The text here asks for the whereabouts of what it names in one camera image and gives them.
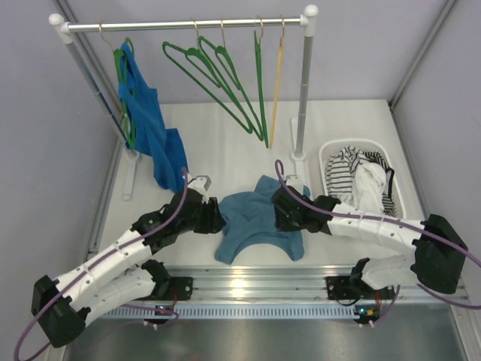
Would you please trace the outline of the teal blue tank top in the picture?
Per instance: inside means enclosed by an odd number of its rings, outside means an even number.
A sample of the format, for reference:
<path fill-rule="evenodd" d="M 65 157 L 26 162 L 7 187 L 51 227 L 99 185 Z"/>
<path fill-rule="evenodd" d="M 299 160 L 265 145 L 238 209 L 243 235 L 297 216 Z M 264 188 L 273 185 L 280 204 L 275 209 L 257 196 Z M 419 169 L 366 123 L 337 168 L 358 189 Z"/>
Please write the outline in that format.
<path fill-rule="evenodd" d="M 271 197 L 280 188 L 278 180 L 263 175 L 253 191 L 231 194 L 219 203 L 225 225 L 215 260 L 231 265 L 243 250 L 258 244 L 278 247 L 292 261 L 304 257 L 301 231 L 282 232 L 276 228 Z"/>

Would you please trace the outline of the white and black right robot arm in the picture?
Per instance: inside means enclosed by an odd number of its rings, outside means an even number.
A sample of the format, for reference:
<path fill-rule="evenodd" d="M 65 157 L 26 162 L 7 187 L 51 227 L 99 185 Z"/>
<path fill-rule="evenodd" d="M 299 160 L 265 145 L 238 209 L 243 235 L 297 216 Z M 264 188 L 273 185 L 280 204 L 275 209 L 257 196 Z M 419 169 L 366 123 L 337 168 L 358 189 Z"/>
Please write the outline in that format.
<path fill-rule="evenodd" d="M 279 188 L 271 198 L 279 230 L 353 238 L 393 250 L 394 256 L 360 259 L 351 271 L 350 287 L 368 298 L 387 286 L 422 286 L 453 294 L 464 267 L 467 245 L 449 221 L 432 214 L 427 220 L 405 220 L 360 211 L 335 197 L 310 200 L 293 187 Z"/>

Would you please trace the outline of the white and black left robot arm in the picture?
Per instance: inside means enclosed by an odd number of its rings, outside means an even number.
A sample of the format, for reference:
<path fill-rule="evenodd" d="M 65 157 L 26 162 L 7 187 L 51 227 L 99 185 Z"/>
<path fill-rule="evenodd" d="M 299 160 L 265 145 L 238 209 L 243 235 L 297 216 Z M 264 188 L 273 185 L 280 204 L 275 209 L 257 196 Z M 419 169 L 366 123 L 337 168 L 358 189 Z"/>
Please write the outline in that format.
<path fill-rule="evenodd" d="M 216 198 L 188 188 L 143 214 L 111 246 L 57 278 L 35 282 L 32 315 L 50 344 L 63 347 L 94 320 L 136 299 L 160 299 L 170 276 L 153 256 L 187 232 L 216 234 L 225 225 Z"/>

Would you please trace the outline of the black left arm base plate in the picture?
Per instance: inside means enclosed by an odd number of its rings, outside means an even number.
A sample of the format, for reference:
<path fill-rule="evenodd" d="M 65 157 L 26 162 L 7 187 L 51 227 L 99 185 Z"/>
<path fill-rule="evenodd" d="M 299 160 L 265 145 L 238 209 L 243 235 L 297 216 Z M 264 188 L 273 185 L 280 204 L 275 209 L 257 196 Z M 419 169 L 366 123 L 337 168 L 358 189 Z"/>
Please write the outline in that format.
<path fill-rule="evenodd" d="M 171 277 L 162 299 L 165 301 L 188 301 L 193 291 L 193 278 Z"/>

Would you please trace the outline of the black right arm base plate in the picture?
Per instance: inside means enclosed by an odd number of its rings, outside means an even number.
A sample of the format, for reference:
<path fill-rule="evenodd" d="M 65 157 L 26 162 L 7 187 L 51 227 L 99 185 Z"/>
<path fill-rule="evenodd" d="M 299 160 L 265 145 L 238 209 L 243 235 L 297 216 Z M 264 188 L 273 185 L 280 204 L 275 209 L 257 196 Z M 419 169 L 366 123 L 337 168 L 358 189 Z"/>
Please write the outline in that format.
<path fill-rule="evenodd" d="M 350 276 L 330 276 L 325 282 L 328 299 L 344 306 L 365 300 L 391 300 L 395 295 L 393 287 L 374 290 L 363 281 L 352 281 Z"/>

